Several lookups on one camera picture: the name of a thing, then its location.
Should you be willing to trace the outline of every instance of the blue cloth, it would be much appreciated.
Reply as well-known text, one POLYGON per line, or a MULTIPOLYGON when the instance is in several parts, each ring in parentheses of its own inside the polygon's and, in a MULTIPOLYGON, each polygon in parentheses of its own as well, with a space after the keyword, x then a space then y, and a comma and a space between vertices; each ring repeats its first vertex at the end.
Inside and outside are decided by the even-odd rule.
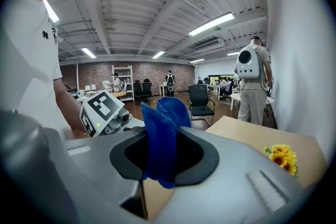
POLYGON ((141 111, 148 134, 147 177, 159 181, 165 188, 174 187, 177 167, 176 136, 178 126, 191 127, 188 110, 178 98, 164 97, 156 110, 141 103, 141 111))

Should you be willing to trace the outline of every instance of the ceiling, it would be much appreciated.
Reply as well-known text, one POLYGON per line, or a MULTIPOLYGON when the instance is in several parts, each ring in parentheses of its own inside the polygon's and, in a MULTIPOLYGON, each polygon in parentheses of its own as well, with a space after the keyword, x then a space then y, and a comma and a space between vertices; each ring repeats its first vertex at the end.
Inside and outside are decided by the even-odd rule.
POLYGON ((107 60, 189 63, 236 52, 251 35, 267 38, 266 0, 48 0, 59 17, 61 65, 89 61, 81 48, 107 60), (195 36, 188 33, 222 14, 233 20, 195 36))

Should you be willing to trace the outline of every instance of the fluorescent light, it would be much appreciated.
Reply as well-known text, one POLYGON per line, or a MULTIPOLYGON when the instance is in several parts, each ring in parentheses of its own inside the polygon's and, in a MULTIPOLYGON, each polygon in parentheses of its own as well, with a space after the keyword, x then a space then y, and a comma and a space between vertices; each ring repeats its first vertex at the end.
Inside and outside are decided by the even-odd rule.
POLYGON ((230 55, 236 55, 236 54, 239 54, 239 52, 232 52, 231 54, 227 54, 227 55, 230 56, 230 55))
POLYGON ((82 48, 82 51, 84 51, 91 58, 96 58, 95 55, 93 55, 93 53, 90 52, 87 48, 82 48))
POLYGON ((219 18, 213 19, 213 20, 211 20, 210 22, 208 22, 208 23, 206 23, 206 24, 204 24, 204 25, 198 27, 197 29, 191 31, 191 32, 189 33, 189 35, 195 36, 195 35, 197 35, 198 33, 205 31, 206 29, 209 29, 209 28, 211 28, 211 27, 214 27, 214 26, 216 26, 216 25, 219 25, 219 24, 221 24, 221 23, 223 23, 223 22, 226 22, 226 21, 228 21, 228 20, 232 20, 232 19, 234 19, 234 18, 235 18, 235 17, 232 15, 232 13, 227 13, 227 14, 222 15, 222 16, 219 17, 219 18))
POLYGON ((195 61, 191 61, 191 62, 192 62, 192 63, 195 63, 195 62, 199 62, 199 61, 204 61, 204 59, 195 60, 195 61))
POLYGON ((49 5, 48 1, 47 0, 43 0, 43 2, 44 2, 44 5, 47 8, 47 11, 48 11, 50 19, 52 19, 53 22, 57 22, 59 20, 59 18, 57 17, 56 13, 53 11, 53 9, 51 8, 51 6, 49 5))
POLYGON ((163 55, 163 54, 164 54, 164 51, 160 51, 160 52, 158 52, 158 53, 153 57, 153 59, 156 59, 156 58, 160 57, 160 56, 163 55))

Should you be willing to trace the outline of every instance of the air conditioner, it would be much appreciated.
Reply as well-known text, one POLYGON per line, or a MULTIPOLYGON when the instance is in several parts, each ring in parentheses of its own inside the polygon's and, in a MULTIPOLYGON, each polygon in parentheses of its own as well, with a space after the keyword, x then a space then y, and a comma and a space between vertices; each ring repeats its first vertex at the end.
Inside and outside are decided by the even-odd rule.
POLYGON ((206 43, 200 44, 194 48, 194 53, 200 54, 203 52, 208 52, 214 49, 219 49, 224 47, 224 43, 220 38, 208 41, 206 43))

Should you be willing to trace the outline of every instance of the white shelf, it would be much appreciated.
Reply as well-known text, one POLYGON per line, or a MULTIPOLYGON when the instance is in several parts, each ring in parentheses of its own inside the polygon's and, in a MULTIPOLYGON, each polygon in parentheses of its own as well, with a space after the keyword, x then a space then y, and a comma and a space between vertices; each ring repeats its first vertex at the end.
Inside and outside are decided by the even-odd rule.
POLYGON ((133 100, 133 97, 120 97, 120 101, 130 101, 133 100))
POLYGON ((127 96, 121 97, 121 101, 133 101, 134 102, 134 89, 133 89, 133 70, 132 66, 129 65, 127 67, 114 67, 112 65, 112 74, 114 74, 116 71, 120 71, 121 73, 125 73, 125 71, 128 72, 129 75, 122 75, 120 74, 119 78, 124 78, 124 83, 127 85, 126 93, 127 96))
POLYGON ((122 69, 131 70, 130 67, 114 67, 114 69, 117 69, 117 70, 122 70, 122 69))

